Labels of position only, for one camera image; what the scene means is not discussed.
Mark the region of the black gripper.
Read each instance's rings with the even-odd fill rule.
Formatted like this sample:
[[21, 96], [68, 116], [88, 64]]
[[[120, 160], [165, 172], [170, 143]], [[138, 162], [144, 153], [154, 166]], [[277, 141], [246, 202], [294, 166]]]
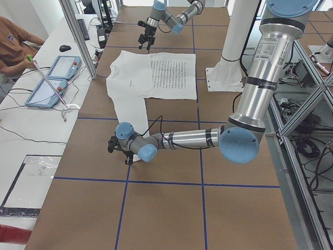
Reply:
[[155, 33], [156, 33], [156, 27], [152, 27], [150, 25], [145, 25], [145, 33], [141, 34], [139, 36], [138, 42], [139, 42], [139, 49], [142, 49], [144, 43], [148, 43], [146, 50], [149, 51], [151, 48], [151, 45], [154, 45], [155, 42]]
[[133, 155], [133, 152], [129, 150], [128, 148], [129, 138], [127, 139], [120, 139], [117, 136], [115, 136], [115, 146], [114, 149], [123, 152], [127, 157], [125, 160], [125, 164], [130, 164], [130, 157]]

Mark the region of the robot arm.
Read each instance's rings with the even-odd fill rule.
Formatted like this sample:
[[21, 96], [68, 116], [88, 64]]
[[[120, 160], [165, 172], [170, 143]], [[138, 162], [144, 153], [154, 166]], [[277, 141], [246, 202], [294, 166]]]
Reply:
[[138, 21], [138, 25], [145, 28], [145, 33], [140, 34], [138, 42], [139, 49], [147, 42], [147, 50], [154, 45], [155, 33], [158, 28], [159, 22], [165, 23], [172, 32], [179, 34], [183, 30], [183, 26], [194, 16], [200, 15], [204, 10], [206, 1], [188, 1], [190, 6], [177, 16], [172, 15], [164, 3], [154, 1], [151, 12], [146, 21]]
[[[139, 38], [140, 49], [142, 44], [149, 41], [147, 49], [153, 45], [155, 31], [159, 21], [163, 21], [174, 33], [179, 33], [182, 25], [195, 15], [202, 13], [204, 1], [188, 1], [191, 6], [177, 17], [173, 17], [164, 4], [154, 2], [150, 16], [146, 21], [139, 21], [138, 25], [145, 27], [145, 34]], [[225, 46], [220, 62], [214, 68], [207, 68], [208, 80], [212, 80], [213, 90], [222, 90], [222, 77], [236, 69], [236, 59], [226, 59], [224, 56], [240, 56], [240, 65], [243, 51], [241, 45], [246, 45], [245, 35], [241, 36], [241, 28], [245, 29], [245, 20], [241, 21], [242, 8], [247, 7], [246, 1], [236, 2], [235, 14], [232, 15]], [[219, 147], [222, 155], [231, 162], [244, 164], [252, 161], [259, 151], [261, 138], [265, 132], [264, 116], [277, 89], [279, 77], [285, 66], [286, 57], [292, 54], [293, 43], [299, 39], [305, 30], [310, 13], [317, 1], [266, 1], [266, 9], [261, 20], [259, 30], [261, 38], [246, 73], [246, 81], [236, 111], [228, 118], [226, 125], [217, 129], [195, 130], [163, 133], [162, 116], [160, 132], [144, 137], [137, 133], [132, 124], [121, 122], [116, 127], [115, 136], [110, 138], [108, 151], [122, 151], [129, 163], [133, 162], [133, 155], [137, 155], [145, 162], [151, 161], [159, 149], [207, 149]], [[240, 45], [231, 46], [231, 39], [239, 36]]]

